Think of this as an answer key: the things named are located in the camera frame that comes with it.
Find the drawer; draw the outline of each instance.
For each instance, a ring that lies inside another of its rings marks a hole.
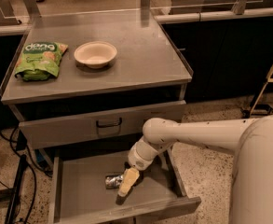
[[[107,137],[141,133],[146,120],[159,117],[181,120],[185,101],[39,119],[20,123],[32,148],[55,147]]]
[[[104,179],[122,174],[127,157],[128,151],[70,161],[56,157],[48,223],[140,224],[196,211],[201,199],[187,197],[177,182],[180,176],[170,149],[143,172],[125,202],[116,204],[117,189],[106,189]]]

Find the drawer handle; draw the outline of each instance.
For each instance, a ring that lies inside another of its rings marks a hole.
[[[109,128],[109,127],[119,126],[119,125],[121,125],[122,122],[123,122],[123,119],[119,118],[118,122],[104,124],[104,125],[101,125],[101,124],[99,124],[99,121],[96,121],[96,125],[98,128]]]

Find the chip bag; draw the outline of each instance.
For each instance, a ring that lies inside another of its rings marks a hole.
[[[34,42],[25,45],[16,63],[15,76],[21,75],[25,81],[57,77],[61,56],[67,49],[68,45],[58,42]]]

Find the white bowl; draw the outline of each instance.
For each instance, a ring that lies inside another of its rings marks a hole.
[[[106,66],[116,55],[115,46],[103,41],[85,43],[74,52],[74,57],[79,63],[92,69],[100,69]]]

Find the countertop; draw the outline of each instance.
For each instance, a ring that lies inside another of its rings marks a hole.
[[[116,61],[101,70],[77,67],[75,49],[96,40],[117,48]],[[37,41],[69,46],[62,57],[59,76],[25,82],[15,78],[13,71],[2,96],[3,104],[180,85],[192,78],[187,64],[181,61],[153,16],[140,9],[37,18],[24,43]]]

